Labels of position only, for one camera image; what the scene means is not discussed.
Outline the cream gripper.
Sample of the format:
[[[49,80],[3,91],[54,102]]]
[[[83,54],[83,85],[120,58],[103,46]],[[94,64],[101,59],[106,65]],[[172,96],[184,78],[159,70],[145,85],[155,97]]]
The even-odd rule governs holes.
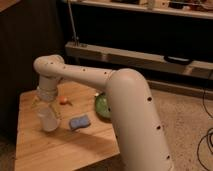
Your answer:
[[[56,78],[40,76],[39,84],[37,86],[37,96],[39,98],[37,96],[33,98],[31,108],[36,108],[40,103],[40,99],[45,102],[51,102],[51,109],[53,110],[55,116],[60,119],[60,106],[56,101],[54,101],[58,95],[57,84],[58,80]]]

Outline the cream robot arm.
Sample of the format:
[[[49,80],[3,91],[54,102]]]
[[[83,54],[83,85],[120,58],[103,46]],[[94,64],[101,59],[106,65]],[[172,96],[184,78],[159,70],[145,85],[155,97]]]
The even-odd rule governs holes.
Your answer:
[[[128,68],[68,65],[59,55],[41,56],[33,67],[39,74],[37,93],[43,101],[55,100],[60,79],[106,94],[125,171],[175,171],[150,87],[142,74]]]

